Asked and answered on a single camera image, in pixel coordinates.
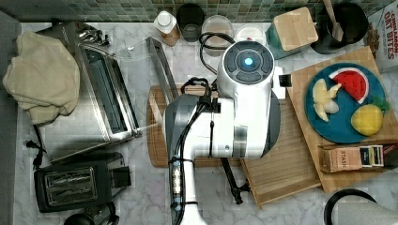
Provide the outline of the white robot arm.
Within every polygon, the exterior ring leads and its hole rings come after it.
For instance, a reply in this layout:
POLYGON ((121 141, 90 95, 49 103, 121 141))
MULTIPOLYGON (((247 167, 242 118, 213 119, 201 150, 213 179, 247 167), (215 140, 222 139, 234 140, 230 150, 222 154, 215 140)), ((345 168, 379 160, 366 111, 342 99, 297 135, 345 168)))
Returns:
POLYGON ((238 41, 222 55, 215 90, 208 80, 193 77, 184 85, 201 85, 205 93, 183 92, 168 104, 162 131, 172 225, 206 223, 195 195, 197 158, 261 158, 276 143, 281 113, 272 91, 274 76, 274 57, 266 46, 254 40, 238 41))

